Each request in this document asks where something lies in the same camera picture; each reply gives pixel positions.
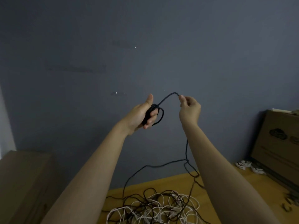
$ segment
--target person's left arm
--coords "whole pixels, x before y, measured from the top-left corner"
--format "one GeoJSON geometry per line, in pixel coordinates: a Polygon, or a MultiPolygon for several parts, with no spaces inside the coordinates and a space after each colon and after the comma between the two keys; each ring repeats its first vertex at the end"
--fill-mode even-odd
{"type": "MultiPolygon", "coordinates": [[[[153,95],[150,94],[144,104],[134,107],[112,128],[41,224],[95,224],[98,221],[123,142],[128,135],[142,127],[145,112],[152,102],[153,95]]],[[[151,112],[144,129],[152,126],[157,114],[157,109],[151,112]]]]}

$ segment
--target wooden table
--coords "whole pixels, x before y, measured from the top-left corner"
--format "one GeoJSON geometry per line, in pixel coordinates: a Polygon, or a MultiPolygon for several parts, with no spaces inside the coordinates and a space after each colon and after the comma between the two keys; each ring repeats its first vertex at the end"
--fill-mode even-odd
{"type": "MultiPolygon", "coordinates": [[[[292,205],[292,212],[287,213],[281,207],[282,203],[286,203],[284,196],[289,191],[283,188],[281,185],[270,179],[265,175],[258,175],[253,173],[249,168],[241,170],[236,168],[247,181],[259,192],[262,198],[266,201],[277,218],[283,224],[295,224],[299,223],[299,207],[292,205]]],[[[197,178],[197,181],[202,184],[201,177],[197,178]]],[[[182,194],[189,194],[193,178],[188,174],[175,175],[168,178],[163,178],[155,181],[145,182],[141,184],[128,186],[125,190],[125,196],[133,193],[142,194],[146,188],[153,187],[159,193],[167,189],[175,190],[182,194]]],[[[112,189],[108,192],[107,196],[122,197],[122,188],[112,189]]],[[[201,189],[198,185],[194,186],[192,196],[195,197],[199,203],[199,214],[207,222],[211,224],[218,224],[220,220],[211,204],[211,201],[204,189],[201,189]]],[[[111,210],[115,207],[122,205],[121,201],[106,199],[103,210],[111,210]]],[[[99,217],[98,224],[106,223],[107,213],[103,213],[99,217]]]]}

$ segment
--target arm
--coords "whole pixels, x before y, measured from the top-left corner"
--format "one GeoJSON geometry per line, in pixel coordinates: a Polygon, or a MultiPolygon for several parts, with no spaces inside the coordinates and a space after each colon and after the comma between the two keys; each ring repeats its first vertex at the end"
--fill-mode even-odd
{"type": "MultiPolygon", "coordinates": [[[[112,128],[41,224],[95,224],[98,221],[123,142],[128,135],[142,127],[145,112],[152,102],[153,96],[150,94],[144,104],[133,108],[112,128]]],[[[157,109],[151,112],[152,117],[143,126],[144,129],[151,127],[157,113],[157,109]]]]}
{"type": "Polygon", "coordinates": [[[197,121],[201,106],[180,95],[180,120],[207,193],[222,223],[279,221],[252,185],[212,145],[197,121]]]}

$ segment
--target brown box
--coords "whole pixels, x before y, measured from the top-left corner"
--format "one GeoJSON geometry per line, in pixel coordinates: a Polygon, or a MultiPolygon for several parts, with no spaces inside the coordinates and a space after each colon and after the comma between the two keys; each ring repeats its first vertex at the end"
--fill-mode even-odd
{"type": "Polygon", "coordinates": [[[299,185],[299,116],[268,110],[252,158],[299,185]]]}
{"type": "Polygon", "coordinates": [[[0,160],[0,223],[40,223],[60,186],[50,154],[10,151],[0,160]]]}

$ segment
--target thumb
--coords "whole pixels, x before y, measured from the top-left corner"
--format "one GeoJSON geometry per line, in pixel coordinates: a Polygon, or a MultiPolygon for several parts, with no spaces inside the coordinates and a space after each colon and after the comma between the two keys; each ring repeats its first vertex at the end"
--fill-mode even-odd
{"type": "Polygon", "coordinates": [[[178,98],[180,99],[181,107],[188,106],[187,100],[186,100],[186,98],[183,95],[180,95],[178,98]]]}
{"type": "Polygon", "coordinates": [[[145,101],[145,103],[143,103],[141,105],[141,109],[146,112],[152,105],[154,101],[154,96],[152,94],[148,95],[147,100],[145,101]]]}

